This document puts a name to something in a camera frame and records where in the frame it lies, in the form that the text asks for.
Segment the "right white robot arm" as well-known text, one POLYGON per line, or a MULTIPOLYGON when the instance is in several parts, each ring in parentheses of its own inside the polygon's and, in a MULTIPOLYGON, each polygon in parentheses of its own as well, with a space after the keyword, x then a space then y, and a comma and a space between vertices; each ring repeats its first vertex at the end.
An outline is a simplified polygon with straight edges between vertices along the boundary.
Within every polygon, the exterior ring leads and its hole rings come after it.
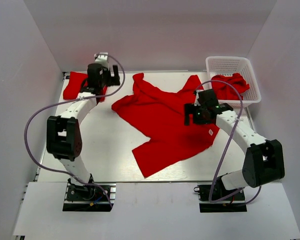
POLYGON ((219 198, 226 200, 236 189, 256 188, 284 178, 283 147, 278 140, 268 140, 243 123, 229 104, 219 103, 213 89, 196 90, 195 94, 195 102, 184 106, 185 125, 215 124, 245 154, 241 170, 213 177, 219 198))

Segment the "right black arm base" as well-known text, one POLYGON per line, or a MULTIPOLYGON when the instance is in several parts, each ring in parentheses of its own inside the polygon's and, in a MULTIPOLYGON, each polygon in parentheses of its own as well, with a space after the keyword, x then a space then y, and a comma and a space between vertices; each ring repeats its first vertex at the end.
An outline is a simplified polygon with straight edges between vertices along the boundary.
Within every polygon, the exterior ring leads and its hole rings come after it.
POLYGON ((211 203, 209 201, 209 194, 211 190, 211 184, 209 183, 198 183, 193 188, 195 194, 198 195, 199 201, 199 212, 200 213, 244 213, 247 212, 246 198, 244 191, 241 190, 234 195, 236 190, 226 190, 221 178, 216 179, 216 183, 212 190, 212 201, 219 200, 227 195, 231 195, 224 200, 211 203))

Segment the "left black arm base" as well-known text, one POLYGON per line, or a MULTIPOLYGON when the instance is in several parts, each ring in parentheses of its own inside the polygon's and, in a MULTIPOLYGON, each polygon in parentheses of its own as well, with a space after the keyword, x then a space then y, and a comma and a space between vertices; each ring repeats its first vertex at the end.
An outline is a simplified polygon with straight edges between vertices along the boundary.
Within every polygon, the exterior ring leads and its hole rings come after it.
POLYGON ((115 203, 116 196, 116 184, 106 183, 99 187, 92 186, 80 186, 74 184, 67 184, 64 202, 63 212, 110 212, 112 205, 115 203))

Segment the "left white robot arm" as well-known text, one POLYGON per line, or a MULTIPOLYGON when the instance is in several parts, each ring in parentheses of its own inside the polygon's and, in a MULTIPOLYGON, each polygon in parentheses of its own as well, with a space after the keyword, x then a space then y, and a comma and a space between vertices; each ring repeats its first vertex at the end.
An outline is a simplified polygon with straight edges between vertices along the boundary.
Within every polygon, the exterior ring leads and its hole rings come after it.
POLYGON ((96 187, 90 184, 93 177, 81 158, 83 141, 80 124, 104 100, 107 88, 121 84, 118 66, 113 65, 112 69, 100 63, 91 63, 86 74, 71 72, 63 99, 73 102, 60 115, 47 119, 46 150, 80 185, 78 193, 86 200, 95 196, 96 187))

